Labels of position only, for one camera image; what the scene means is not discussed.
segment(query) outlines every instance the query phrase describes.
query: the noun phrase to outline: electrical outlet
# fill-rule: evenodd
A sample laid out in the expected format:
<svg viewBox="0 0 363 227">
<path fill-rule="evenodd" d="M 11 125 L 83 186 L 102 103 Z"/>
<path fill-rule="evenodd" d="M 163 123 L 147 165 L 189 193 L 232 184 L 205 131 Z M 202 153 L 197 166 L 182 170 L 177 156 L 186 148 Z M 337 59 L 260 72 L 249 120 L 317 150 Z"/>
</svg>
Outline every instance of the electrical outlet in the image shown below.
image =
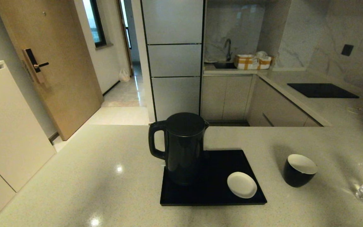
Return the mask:
<svg viewBox="0 0 363 227">
<path fill-rule="evenodd" d="M 341 54 L 345 55 L 345 56 L 350 56 L 351 51 L 353 50 L 353 48 L 354 48 L 353 45 L 345 44 Z"/>
</svg>

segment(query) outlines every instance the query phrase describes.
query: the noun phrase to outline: plastic bag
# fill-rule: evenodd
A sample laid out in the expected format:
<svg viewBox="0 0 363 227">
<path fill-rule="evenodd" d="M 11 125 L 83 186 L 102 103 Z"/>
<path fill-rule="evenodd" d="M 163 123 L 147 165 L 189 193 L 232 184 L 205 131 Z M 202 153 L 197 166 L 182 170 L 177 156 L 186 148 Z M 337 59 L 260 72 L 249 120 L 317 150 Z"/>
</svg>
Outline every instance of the plastic bag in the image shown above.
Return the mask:
<svg viewBox="0 0 363 227">
<path fill-rule="evenodd" d="M 123 82 L 128 82 L 130 80 L 130 73 L 128 73 L 125 69 L 122 69 L 118 74 L 118 79 Z"/>
</svg>

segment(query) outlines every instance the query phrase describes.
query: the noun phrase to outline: tiled floor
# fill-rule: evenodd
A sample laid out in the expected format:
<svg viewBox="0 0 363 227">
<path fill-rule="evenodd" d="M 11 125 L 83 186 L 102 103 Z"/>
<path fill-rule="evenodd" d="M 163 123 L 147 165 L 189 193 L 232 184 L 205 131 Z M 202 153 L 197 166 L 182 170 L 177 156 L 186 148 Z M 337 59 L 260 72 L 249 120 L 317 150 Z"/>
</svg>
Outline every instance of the tiled floor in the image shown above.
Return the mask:
<svg viewBox="0 0 363 227">
<path fill-rule="evenodd" d="M 141 66 L 134 64 L 134 75 L 129 82 L 120 82 L 105 95 L 102 107 L 84 125 L 148 125 L 148 111 Z M 59 152 L 84 126 L 82 125 L 67 141 L 60 137 L 53 141 Z"/>
</svg>

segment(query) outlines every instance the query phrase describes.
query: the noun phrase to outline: faucet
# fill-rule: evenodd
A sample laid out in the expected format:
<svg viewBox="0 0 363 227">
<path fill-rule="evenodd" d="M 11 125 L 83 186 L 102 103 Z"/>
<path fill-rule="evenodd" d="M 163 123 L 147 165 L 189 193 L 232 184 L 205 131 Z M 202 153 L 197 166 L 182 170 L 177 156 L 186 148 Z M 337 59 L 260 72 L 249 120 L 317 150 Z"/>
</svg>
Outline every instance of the faucet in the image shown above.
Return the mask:
<svg viewBox="0 0 363 227">
<path fill-rule="evenodd" d="M 226 48 L 226 46 L 229 44 L 228 46 L 228 53 L 226 54 L 226 61 L 230 61 L 232 58 L 232 53 L 231 53 L 231 39 L 227 39 L 225 42 L 225 46 L 224 48 Z"/>
</svg>

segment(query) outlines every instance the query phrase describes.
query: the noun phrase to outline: sink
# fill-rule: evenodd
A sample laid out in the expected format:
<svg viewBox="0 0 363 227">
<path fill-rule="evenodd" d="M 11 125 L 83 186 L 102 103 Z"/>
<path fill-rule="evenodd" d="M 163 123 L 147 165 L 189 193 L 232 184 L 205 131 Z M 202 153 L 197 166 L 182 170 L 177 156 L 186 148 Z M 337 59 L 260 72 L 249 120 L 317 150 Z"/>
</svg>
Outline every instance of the sink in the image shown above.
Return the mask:
<svg viewBox="0 0 363 227">
<path fill-rule="evenodd" d="M 231 63 L 214 63 L 217 69 L 236 69 L 235 65 Z"/>
</svg>

